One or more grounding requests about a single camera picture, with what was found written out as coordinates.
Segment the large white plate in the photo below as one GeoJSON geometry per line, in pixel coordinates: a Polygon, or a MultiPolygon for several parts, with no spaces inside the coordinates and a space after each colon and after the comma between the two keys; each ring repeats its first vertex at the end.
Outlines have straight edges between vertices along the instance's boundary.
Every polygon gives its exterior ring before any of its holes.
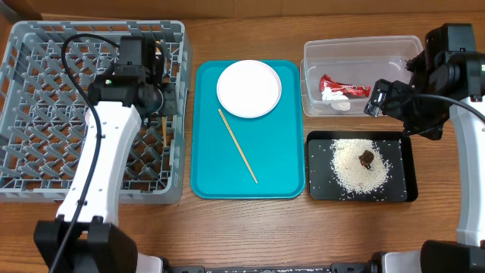
{"type": "Polygon", "coordinates": [[[282,83],[268,64],[236,61],[217,80],[217,98],[223,108],[239,118],[260,118],[272,111],[282,96],[282,83]]]}

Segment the white tissue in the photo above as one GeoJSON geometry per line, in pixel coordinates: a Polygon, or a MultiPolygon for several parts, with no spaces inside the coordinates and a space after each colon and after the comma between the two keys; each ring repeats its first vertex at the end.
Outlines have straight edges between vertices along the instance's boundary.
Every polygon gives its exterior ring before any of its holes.
{"type": "Polygon", "coordinates": [[[330,105],[337,111],[348,111],[351,108],[349,98],[341,91],[333,91],[330,87],[325,87],[322,92],[322,102],[330,105]]]}

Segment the brown food scrap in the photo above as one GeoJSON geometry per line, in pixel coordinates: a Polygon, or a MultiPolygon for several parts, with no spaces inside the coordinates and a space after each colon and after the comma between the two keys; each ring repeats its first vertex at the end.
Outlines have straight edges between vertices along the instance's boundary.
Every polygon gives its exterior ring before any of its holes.
{"type": "Polygon", "coordinates": [[[372,162],[374,160],[373,152],[369,150],[363,151],[363,153],[358,157],[361,165],[366,169],[371,169],[372,162]]]}

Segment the red snack wrapper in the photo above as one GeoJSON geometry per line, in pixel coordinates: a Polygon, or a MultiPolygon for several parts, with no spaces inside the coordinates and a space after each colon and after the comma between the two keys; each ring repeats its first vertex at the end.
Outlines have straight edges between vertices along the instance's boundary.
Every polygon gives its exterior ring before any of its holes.
{"type": "Polygon", "coordinates": [[[320,79],[320,91],[335,95],[349,95],[356,97],[369,97],[371,88],[369,86],[356,86],[336,82],[334,79],[325,74],[320,79]]]}

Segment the pile of white rice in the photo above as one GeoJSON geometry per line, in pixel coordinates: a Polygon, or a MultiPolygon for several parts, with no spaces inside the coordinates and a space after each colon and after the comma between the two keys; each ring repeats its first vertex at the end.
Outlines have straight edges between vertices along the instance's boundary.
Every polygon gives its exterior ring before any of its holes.
{"type": "Polygon", "coordinates": [[[331,165],[338,183],[349,192],[370,193],[387,181],[390,165],[383,160],[370,140],[337,140],[330,148],[333,151],[331,165]],[[374,154],[369,170],[358,159],[365,150],[374,154]]]}

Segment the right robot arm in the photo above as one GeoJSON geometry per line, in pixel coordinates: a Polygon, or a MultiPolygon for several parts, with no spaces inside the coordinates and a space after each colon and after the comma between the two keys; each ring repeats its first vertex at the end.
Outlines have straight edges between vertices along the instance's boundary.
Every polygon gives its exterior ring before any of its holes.
{"type": "Polygon", "coordinates": [[[451,121],[458,144],[461,211],[454,242],[428,240],[420,250],[377,253],[372,272],[484,270],[484,55],[471,24],[444,24],[406,68],[409,83],[378,80],[365,106],[403,123],[405,135],[440,140],[451,121]]]}

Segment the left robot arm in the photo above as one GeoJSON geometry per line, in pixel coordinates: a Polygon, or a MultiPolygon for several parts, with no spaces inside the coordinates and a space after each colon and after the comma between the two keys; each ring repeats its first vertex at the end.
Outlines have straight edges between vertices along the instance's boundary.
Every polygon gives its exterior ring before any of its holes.
{"type": "Polygon", "coordinates": [[[89,110],[73,183],[55,220],[38,221],[33,239],[50,272],[165,272],[167,262],[140,253],[118,227],[120,188],[130,149],[153,116],[171,115],[175,87],[166,83],[169,51],[162,42],[123,36],[118,59],[87,90],[74,86],[89,110]]]}

